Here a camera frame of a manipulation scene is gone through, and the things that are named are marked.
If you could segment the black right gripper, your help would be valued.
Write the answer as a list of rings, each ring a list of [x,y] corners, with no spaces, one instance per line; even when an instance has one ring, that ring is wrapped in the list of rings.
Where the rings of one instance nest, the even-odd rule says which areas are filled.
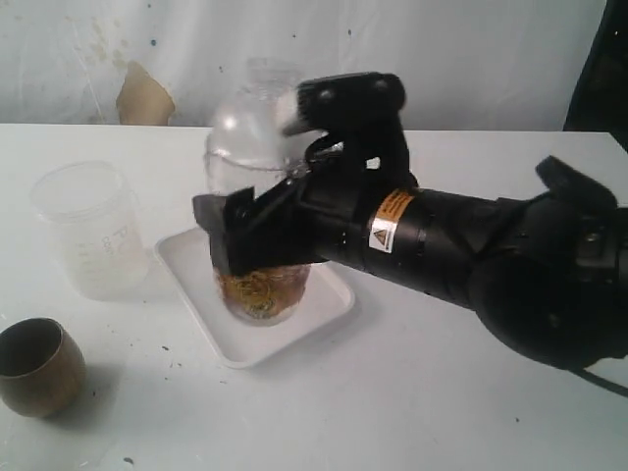
[[[384,180],[377,170],[352,178],[328,170],[285,179],[263,194],[264,203],[255,203],[255,222],[272,221],[289,247],[287,264],[334,261],[362,270],[376,204],[398,188],[412,188],[411,173],[403,182]],[[252,186],[226,195],[199,194],[192,197],[194,219],[208,234],[229,233],[247,223],[253,201]]]

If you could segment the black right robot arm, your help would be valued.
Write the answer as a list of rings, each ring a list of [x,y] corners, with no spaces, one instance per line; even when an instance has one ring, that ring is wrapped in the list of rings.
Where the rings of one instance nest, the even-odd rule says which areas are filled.
[[[503,344],[563,370],[627,354],[627,211],[555,157],[533,198],[421,189],[404,165],[340,158],[286,179],[192,200],[214,266],[242,276],[333,261],[472,310]]]

